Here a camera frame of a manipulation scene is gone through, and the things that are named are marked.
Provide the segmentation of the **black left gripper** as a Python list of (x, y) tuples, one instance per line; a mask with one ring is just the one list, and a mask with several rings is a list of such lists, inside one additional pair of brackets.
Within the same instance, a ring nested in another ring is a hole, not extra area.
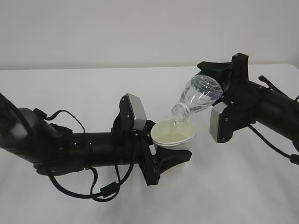
[(150, 151), (150, 146), (153, 145), (150, 137), (155, 124), (156, 122), (147, 120), (142, 130), (125, 132), (121, 129), (121, 118), (118, 116), (112, 127), (115, 164), (128, 164), (130, 170), (133, 169), (134, 164), (138, 164), (148, 186), (157, 185), (160, 174), (176, 165), (188, 162), (192, 156), (188, 150), (166, 148), (158, 148), (153, 156)]

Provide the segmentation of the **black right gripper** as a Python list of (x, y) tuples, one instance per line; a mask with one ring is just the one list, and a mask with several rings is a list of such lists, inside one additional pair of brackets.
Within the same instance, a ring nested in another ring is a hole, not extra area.
[(224, 90), (219, 102), (228, 105), (230, 127), (247, 127), (255, 123), (253, 118), (256, 97), (249, 81), (249, 56), (237, 53), (231, 62), (200, 62), (197, 67), (204, 75), (217, 81)]

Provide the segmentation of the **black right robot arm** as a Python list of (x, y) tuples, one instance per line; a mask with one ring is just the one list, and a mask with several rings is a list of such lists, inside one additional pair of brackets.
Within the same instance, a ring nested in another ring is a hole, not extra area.
[(237, 53), (228, 63), (201, 62), (197, 67), (213, 78), (223, 94), (213, 104), (209, 132), (215, 142), (228, 142), (237, 130), (259, 122), (299, 148), (299, 103), (273, 85), (249, 80), (248, 55)]

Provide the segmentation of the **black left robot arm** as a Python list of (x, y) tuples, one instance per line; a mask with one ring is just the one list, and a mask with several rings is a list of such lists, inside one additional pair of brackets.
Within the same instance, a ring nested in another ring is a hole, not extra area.
[(138, 164), (147, 185), (156, 185), (160, 175), (190, 160), (188, 150), (158, 147), (150, 132), (155, 123), (147, 120), (140, 99), (124, 95), (119, 113), (107, 133), (74, 133), (52, 123), (38, 109), (17, 108), (7, 98), (0, 98), (0, 146), (32, 163), (37, 173), (54, 176), (79, 172), (89, 167)]

